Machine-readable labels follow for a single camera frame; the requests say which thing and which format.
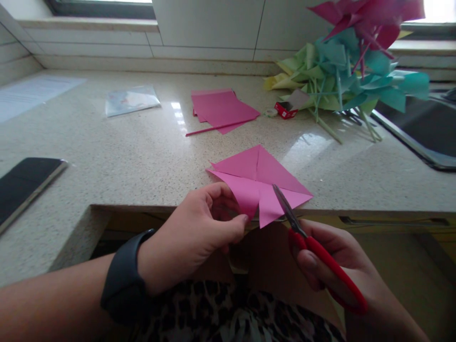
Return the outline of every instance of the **granite countertop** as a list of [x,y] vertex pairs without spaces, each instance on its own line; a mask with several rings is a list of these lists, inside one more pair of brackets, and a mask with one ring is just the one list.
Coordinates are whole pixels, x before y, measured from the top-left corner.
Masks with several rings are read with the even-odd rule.
[[[363,127],[324,116],[339,145],[309,114],[258,117],[221,135],[185,137],[207,127],[192,116],[190,91],[232,87],[259,111],[280,92],[254,76],[165,73],[42,73],[88,81],[0,124],[0,174],[26,157],[63,158],[69,167],[0,236],[0,285],[86,260],[109,219],[91,205],[172,210],[188,191],[215,180],[204,171],[257,144],[279,160],[314,198],[314,215],[454,215],[456,175],[438,172],[381,127],[373,143]],[[112,90],[154,84],[162,108],[107,118]]]

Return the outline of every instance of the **pink straw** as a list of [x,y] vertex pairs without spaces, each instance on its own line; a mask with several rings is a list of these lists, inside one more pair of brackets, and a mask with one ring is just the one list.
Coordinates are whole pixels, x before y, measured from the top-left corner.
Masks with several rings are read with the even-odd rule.
[[235,124],[244,124],[246,122],[253,121],[255,119],[248,119],[248,120],[244,120],[244,121],[239,121],[237,123],[228,123],[228,124],[224,124],[224,125],[218,125],[218,126],[214,126],[214,127],[209,127],[209,128],[205,128],[205,129],[200,130],[200,131],[187,133],[185,136],[187,137],[187,136],[191,136],[191,135],[195,135],[195,134],[199,134],[199,133],[209,132],[209,131],[213,131],[215,129],[224,128],[224,127],[232,126],[232,125],[235,125]]

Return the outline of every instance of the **window sill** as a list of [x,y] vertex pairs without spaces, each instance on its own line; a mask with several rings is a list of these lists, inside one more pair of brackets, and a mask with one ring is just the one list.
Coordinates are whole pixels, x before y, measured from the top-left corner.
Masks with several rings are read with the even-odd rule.
[[395,41],[388,50],[398,55],[454,56],[456,41],[401,39]]
[[156,20],[51,17],[18,20],[25,29],[73,29],[98,31],[160,32]]

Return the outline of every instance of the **red scissors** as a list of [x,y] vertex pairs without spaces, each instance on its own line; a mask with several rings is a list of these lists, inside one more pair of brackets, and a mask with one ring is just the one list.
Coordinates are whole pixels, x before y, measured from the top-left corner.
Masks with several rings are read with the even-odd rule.
[[301,225],[298,222],[298,219],[292,212],[290,204],[286,200],[284,194],[279,189],[277,185],[272,186],[274,188],[275,195],[279,200],[280,206],[282,207],[286,218],[290,222],[291,229],[288,231],[288,241],[290,243],[290,250],[293,246],[302,249],[308,249],[313,252],[321,261],[323,261],[334,274],[342,280],[348,289],[355,296],[358,305],[351,306],[347,304],[342,298],[340,298],[333,290],[328,288],[331,296],[345,309],[355,313],[355,314],[365,314],[367,313],[367,302],[361,291],[357,288],[355,283],[350,279],[350,277],[342,270],[339,264],[334,260],[331,254],[328,253],[326,249],[313,237],[308,236],[302,229]]

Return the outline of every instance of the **plastic bag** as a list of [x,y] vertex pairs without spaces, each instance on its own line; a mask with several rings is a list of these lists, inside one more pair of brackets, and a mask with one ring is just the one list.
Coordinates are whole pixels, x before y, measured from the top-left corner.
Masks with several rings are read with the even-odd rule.
[[155,89],[152,85],[144,85],[108,93],[105,111],[110,117],[158,106],[160,101]]

